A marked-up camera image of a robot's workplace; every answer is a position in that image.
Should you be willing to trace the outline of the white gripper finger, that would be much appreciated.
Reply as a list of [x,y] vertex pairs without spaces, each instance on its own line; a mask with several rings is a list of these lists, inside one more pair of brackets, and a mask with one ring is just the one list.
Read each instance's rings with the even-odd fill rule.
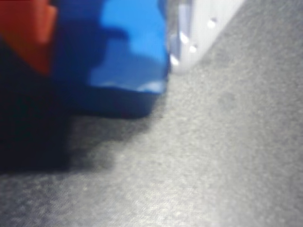
[[170,69],[183,74],[213,46],[244,0],[187,0],[178,6],[177,31],[169,38]]

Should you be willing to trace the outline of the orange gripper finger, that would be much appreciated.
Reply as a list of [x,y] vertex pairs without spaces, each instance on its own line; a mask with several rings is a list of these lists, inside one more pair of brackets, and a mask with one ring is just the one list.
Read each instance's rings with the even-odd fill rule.
[[48,0],[2,0],[0,36],[35,71],[51,67],[57,7]]

